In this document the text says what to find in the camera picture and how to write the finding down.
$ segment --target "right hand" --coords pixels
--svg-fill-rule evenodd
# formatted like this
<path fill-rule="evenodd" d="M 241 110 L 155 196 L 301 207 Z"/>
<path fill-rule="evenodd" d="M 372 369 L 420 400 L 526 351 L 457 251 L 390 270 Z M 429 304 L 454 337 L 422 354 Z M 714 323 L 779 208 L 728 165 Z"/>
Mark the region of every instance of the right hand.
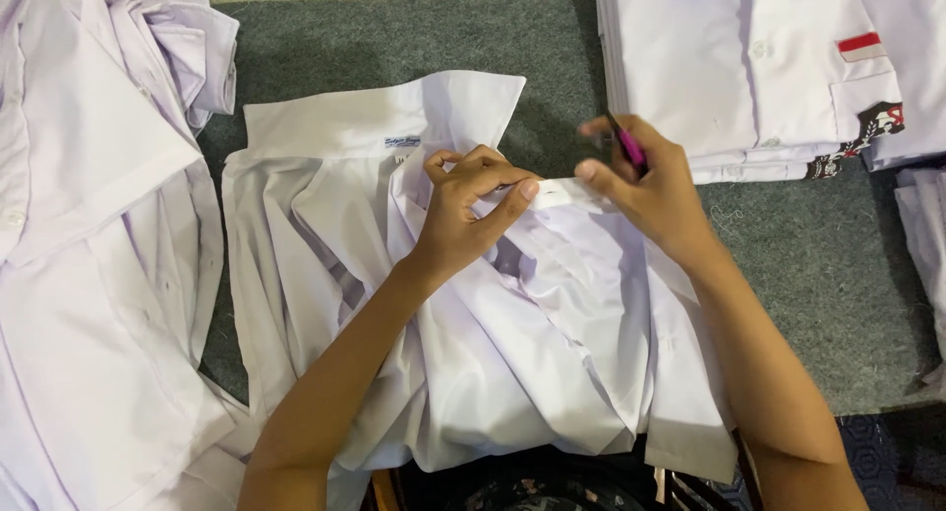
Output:
<path fill-rule="evenodd" d="M 723 247 L 703 212 L 683 147 L 635 115 L 619 115 L 616 119 L 641 146 L 647 158 L 647 174 L 638 177 L 615 142 L 610 167 L 587 159 L 575 167 L 575 176 L 615 203 L 670 259 L 685 270 L 695 268 L 708 252 Z M 585 136 L 610 130 L 606 117 L 578 128 Z"/>

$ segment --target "person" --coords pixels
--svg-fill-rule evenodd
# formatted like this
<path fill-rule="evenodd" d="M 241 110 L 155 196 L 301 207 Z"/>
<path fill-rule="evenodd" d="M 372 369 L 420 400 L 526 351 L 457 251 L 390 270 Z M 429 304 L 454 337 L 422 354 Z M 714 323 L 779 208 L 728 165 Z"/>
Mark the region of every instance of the person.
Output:
<path fill-rule="evenodd" d="M 585 160 L 575 175 L 615 203 L 690 277 L 709 324 L 733 417 L 755 465 L 765 509 L 866 510 L 827 403 L 716 238 L 683 148 L 638 117 L 622 116 L 619 122 L 643 149 L 647 174 L 638 177 L 628 162 L 612 156 L 611 166 Z M 579 128 L 584 135 L 608 130 L 604 117 Z M 445 163 L 455 166 L 446 171 Z M 410 316 L 452 275 L 493 246 L 538 191 L 536 175 L 484 146 L 467 155 L 438 151 L 427 160 L 425 170 L 433 193 L 416 246 L 267 421 L 246 469 L 238 511 L 325 509 L 329 466 Z M 479 196 L 510 184 L 514 187 L 493 212 L 482 219 L 471 214 L 469 208 Z M 508 479 L 503 478 L 503 458 L 484 458 L 492 463 L 484 479 L 474 477 L 480 487 L 467 486 L 466 494 L 457 493 L 458 500 L 443 505 L 482 511 L 654 508 L 653 469 L 635 462 L 633 452 L 624 458 L 631 461 L 630 467 L 626 461 L 624 465 L 616 461 L 621 457 L 556 452 L 527 450 L 527 460 L 509 468 L 522 490 L 494 495 L 501 502 L 489 494 L 502 485 L 495 480 Z M 529 474 L 530 468 L 536 469 L 536 476 Z M 614 469 L 633 474 L 615 476 Z M 557 491 L 538 490 L 550 485 Z"/>

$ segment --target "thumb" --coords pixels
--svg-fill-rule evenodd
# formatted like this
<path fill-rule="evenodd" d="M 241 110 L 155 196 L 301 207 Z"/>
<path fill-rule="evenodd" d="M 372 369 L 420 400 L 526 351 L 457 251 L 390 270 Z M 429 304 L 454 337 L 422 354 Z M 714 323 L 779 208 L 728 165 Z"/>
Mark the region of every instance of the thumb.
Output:
<path fill-rule="evenodd" d="M 575 166 L 575 176 L 619 206 L 630 206 L 634 187 L 605 164 L 589 158 Z"/>
<path fill-rule="evenodd" d="M 496 205 L 492 212 L 474 224 L 480 226 L 490 243 L 494 243 L 529 208 L 529 203 L 532 202 L 537 193 L 537 181 L 532 178 L 522 180 L 510 188 L 506 197 Z"/>

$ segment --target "floor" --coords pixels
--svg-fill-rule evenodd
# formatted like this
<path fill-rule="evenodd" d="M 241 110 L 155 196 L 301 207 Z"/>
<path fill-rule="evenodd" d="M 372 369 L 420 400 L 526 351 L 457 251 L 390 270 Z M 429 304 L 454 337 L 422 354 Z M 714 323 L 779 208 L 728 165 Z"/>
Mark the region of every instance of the floor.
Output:
<path fill-rule="evenodd" d="M 946 405 L 836 420 L 872 511 L 946 511 Z M 741 479 L 716 488 L 751 509 Z"/>

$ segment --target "clothing label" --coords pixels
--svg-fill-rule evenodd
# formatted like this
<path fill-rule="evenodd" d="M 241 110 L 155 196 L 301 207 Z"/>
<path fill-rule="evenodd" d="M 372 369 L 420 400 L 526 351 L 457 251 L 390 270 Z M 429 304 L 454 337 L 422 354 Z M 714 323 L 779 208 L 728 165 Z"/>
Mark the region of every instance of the clothing label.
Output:
<path fill-rule="evenodd" d="M 398 136 L 396 138 L 385 138 L 384 148 L 392 147 L 418 147 L 420 146 L 420 136 Z"/>
<path fill-rule="evenodd" d="M 886 56 L 886 50 L 881 44 L 881 36 L 878 33 L 866 33 L 839 40 L 837 50 L 845 62 Z"/>

